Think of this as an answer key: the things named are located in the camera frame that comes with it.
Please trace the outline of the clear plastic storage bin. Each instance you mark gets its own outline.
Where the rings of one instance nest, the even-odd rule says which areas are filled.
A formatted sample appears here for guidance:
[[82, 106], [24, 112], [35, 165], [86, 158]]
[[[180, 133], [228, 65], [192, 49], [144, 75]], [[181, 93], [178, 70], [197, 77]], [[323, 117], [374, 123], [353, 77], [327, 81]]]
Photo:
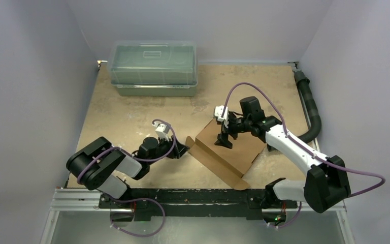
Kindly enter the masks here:
[[107, 71], [121, 96], [193, 97], [197, 45], [193, 41], [117, 41]]

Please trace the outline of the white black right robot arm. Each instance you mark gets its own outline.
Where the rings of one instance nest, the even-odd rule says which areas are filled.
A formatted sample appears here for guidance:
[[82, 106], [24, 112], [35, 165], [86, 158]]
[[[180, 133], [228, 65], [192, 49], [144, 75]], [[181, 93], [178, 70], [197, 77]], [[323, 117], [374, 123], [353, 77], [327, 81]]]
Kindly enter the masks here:
[[240, 133], [250, 133], [291, 160], [304, 174], [305, 180], [279, 178], [265, 186], [260, 202], [262, 208], [279, 207], [284, 201], [307, 203], [315, 212], [323, 213], [349, 197], [350, 184], [344, 161], [339, 156], [328, 157], [310, 147], [283, 127], [274, 116], [265, 116], [256, 97], [240, 100], [242, 114], [237, 116], [221, 105], [213, 116], [221, 126], [215, 145], [231, 149], [229, 137], [237, 139]]

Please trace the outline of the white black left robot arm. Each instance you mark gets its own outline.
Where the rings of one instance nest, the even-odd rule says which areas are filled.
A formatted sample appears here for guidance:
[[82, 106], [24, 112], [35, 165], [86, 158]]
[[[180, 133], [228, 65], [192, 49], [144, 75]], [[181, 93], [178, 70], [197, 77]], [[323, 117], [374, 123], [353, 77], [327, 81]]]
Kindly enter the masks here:
[[77, 178], [77, 183], [88, 190], [98, 190], [111, 196], [119, 208], [131, 202], [130, 187], [113, 175], [114, 171], [140, 180], [150, 171], [150, 165], [163, 159], [179, 159], [189, 147], [174, 136], [170, 138], [147, 137], [132, 154], [113, 146], [105, 137], [99, 137], [67, 160], [67, 170]]

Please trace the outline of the brown cardboard box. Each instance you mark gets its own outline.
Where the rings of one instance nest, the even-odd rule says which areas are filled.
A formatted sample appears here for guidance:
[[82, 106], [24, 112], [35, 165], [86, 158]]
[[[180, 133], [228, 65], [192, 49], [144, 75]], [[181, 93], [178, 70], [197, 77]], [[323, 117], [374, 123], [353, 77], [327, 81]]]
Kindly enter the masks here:
[[187, 137], [189, 153], [234, 190], [250, 188], [243, 176], [266, 145], [249, 133], [233, 142], [233, 148], [215, 145], [221, 126], [211, 120], [195, 138]]

